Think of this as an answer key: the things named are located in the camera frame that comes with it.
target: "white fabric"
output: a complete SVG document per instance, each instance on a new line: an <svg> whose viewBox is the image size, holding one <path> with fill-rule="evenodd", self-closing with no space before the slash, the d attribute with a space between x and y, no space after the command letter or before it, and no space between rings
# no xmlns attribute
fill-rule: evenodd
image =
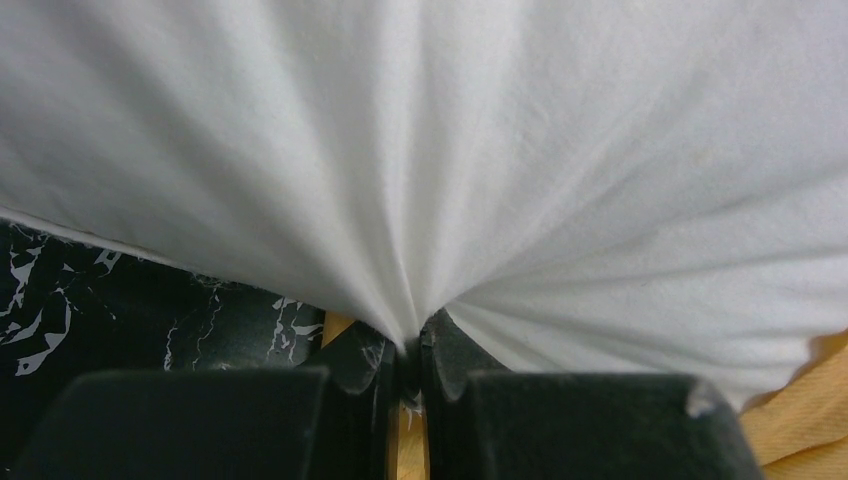
<svg viewBox="0 0 848 480"><path fill-rule="evenodd" d="M739 406L848 327L846 52L843 0L0 0L0 212Z"/></svg>

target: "black plastic part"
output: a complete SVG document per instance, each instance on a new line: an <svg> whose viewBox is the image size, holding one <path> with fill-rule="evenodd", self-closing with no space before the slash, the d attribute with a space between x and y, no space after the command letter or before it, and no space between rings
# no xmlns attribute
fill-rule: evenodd
<svg viewBox="0 0 848 480"><path fill-rule="evenodd" d="M309 363L82 377L12 478L386 478L394 346L357 325Z"/></svg>
<svg viewBox="0 0 848 480"><path fill-rule="evenodd" d="M434 480L762 478L735 413L697 378L511 373L444 311L421 349Z"/></svg>

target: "white cloth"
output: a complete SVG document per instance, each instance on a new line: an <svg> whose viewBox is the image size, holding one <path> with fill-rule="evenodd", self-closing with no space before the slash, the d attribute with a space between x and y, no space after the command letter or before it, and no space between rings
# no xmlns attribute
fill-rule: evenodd
<svg viewBox="0 0 848 480"><path fill-rule="evenodd" d="M738 407L848 327L846 52L843 0L0 0L0 212Z"/></svg>

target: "black surface with white pattern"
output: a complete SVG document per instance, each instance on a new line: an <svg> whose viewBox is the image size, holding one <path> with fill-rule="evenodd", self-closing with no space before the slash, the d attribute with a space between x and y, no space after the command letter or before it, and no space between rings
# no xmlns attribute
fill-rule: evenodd
<svg viewBox="0 0 848 480"><path fill-rule="evenodd" d="M80 374L292 367L320 345L322 319L257 288L0 223L0 477Z"/></svg>

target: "black plastic object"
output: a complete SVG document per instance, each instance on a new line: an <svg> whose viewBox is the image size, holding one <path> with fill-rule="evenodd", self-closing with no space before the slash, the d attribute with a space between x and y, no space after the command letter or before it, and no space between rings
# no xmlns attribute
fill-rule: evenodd
<svg viewBox="0 0 848 480"><path fill-rule="evenodd" d="M357 324L304 368L85 376L12 478L382 480L394 356Z"/></svg>
<svg viewBox="0 0 848 480"><path fill-rule="evenodd" d="M444 311L421 349L434 480L763 478L735 413L697 378L511 373Z"/></svg>

